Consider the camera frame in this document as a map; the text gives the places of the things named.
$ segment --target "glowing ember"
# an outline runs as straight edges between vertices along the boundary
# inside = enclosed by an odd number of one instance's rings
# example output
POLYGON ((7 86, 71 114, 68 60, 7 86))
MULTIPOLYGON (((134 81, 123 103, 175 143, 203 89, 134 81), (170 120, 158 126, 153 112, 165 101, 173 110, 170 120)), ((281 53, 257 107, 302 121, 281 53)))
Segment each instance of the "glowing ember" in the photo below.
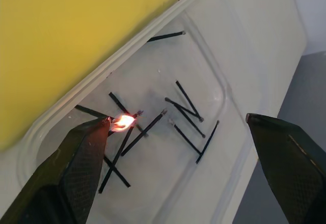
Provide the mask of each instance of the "glowing ember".
POLYGON ((121 115, 113 120, 111 131, 124 131, 135 121, 135 118, 128 115, 121 115))

